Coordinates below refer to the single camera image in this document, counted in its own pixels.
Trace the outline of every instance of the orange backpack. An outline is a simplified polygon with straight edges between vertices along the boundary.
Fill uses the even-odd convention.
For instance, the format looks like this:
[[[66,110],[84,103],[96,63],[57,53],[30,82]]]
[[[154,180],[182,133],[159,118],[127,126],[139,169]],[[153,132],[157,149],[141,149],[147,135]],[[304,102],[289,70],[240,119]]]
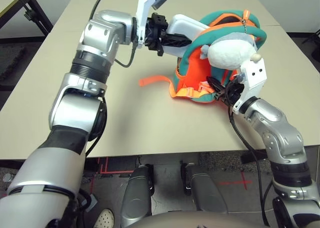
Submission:
[[[260,29],[258,19],[248,10],[214,12],[205,16],[200,22],[209,28],[193,40],[182,58],[178,58],[173,80],[165,76],[153,76],[141,79],[140,86],[166,81],[169,82],[169,93],[173,98],[212,102],[216,99],[216,92],[208,84],[207,77],[214,77],[225,86],[236,71],[212,67],[208,59],[200,59],[201,47],[211,45],[215,40],[234,32],[252,35],[257,48],[260,48],[267,38],[266,33]]]

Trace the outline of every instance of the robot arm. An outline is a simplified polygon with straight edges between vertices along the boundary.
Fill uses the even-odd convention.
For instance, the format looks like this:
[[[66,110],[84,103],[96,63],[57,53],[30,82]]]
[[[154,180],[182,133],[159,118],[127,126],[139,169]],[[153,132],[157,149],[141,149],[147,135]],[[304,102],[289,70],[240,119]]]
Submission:
[[[245,120],[261,136],[273,173],[273,200],[279,227],[304,227],[320,220],[320,196],[311,179],[301,134],[282,111],[263,99],[241,107]]]
[[[8,196],[0,200],[1,227],[71,226],[78,215],[85,146],[103,132],[107,109],[101,98],[118,46],[138,40],[139,48],[146,45],[160,56],[166,52],[181,57],[191,40],[206,28],[183,15],[175,16],[169,25],[164,16],[147,17],[151,6],[158,8],[165,1],[139,0],[136,19],[102,11],[88,22],[52,106],[51,133],[25,161]],[[279,194],[274,203],[297,227],[301,220],[297,215],[319,213],[320,200],[310,179],[302,137],[281,111],[253,98],[256,94],[246,96],[238,108],[266,145]]]

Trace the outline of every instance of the plush toy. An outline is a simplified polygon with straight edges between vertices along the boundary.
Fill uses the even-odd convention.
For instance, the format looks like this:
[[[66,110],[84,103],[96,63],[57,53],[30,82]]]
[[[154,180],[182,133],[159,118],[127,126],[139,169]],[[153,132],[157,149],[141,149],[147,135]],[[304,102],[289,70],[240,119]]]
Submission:
[[[259,61],[261,55],[257,50],[252,35],[231,33],[215,40],[210,46],[203,45],[200,58],[208,58],[213,67],[236,70],[246,60]]]

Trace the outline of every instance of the floor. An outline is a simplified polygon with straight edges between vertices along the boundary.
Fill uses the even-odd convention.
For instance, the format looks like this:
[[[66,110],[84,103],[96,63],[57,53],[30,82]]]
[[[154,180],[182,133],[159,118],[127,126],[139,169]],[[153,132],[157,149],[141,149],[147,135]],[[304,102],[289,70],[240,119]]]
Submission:
[[[311,52],[315,44],[306,43],[302,45],[304,38],[293,38],[294,42],[310,58],[311,62],[320,72],[320,63],[314,60]],[[1,49],[10,46],[22,45],[26,47],[26,55],[18,63],[14,72],[7,79],[0,81],[0,85],[15,85],[23,74],[37,52],[41,43],[7,44],[0,45]],[[11,92],[0,92],[0,109],[3,107]],[[306,147],[311,175],[319,184],[319,146]],[[185,196],[180,179],[180,161],[195,162],[203,166],[221,191],[229,215],[237,216],[241,219],[262,224],[259,191],[256,168],[253,164],[242,165],[237,152],[210,152],[210,153],[180,153],[163,155],[143,155],[140,163],[150,163],[154,165],[155,193],[152,196],[152,213],[158,214],[172,210],[195,210],[192,198]],[[265,189],[270,179],[269,162],[261,161],[262,184]],[[16,170],[0,168],[0,177],[5,173],[15,174]],[[84,178],[81,187],[92,193],[97,198],[98,203],[88,213],[85,213],[85,226],[93,227],[99,213],[104,208],[110,208],[115,215],[115,227],[120,227],[120,210],[122,198],[127,186],[128,177],[111,175],[109,177],[95,176],[94,183],[91,178]],[[0,182],[0,197],[9,183]],[[271,189],[266,202],[266,215],[271,227],[276,227],[276,220],[272,209],[272,199],[276,196]]]

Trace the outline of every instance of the white table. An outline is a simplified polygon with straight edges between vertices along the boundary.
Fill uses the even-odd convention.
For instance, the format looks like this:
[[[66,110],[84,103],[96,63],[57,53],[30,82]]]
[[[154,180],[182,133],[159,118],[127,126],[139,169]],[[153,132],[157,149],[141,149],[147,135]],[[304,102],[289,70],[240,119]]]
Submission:
[[[94,1],[71,0],[0,112],[1,159],[25,159],[46,139],[52,102],[70,69]],[[133,15],[137,1],[102,0],[98,10],[108,8]],[[260,96],[286,113],[302,133],[305,145],[319,144],[319,73],[265,8],[257,0],[203,0],[193,7],[191,1],[168,0],[157,12],[168,20],[176,13],[200,19],[228,7],[248,8],[259,18],[268,35],[260,49],[268,75]],[[117,58],[126,63],[130,51],[130,47],[122,46]],[[107,126],[91,156],[245,149],[229,124],[223,104],[172,99],[167,83],[139,87],[141,78],[171,76],[176,61],[176,57],[158,57],[143,48],[137,50],[130,68],[113,65],[107,81]],[[255,148],[264,148],[243,118],[236,120],[248,141]]]

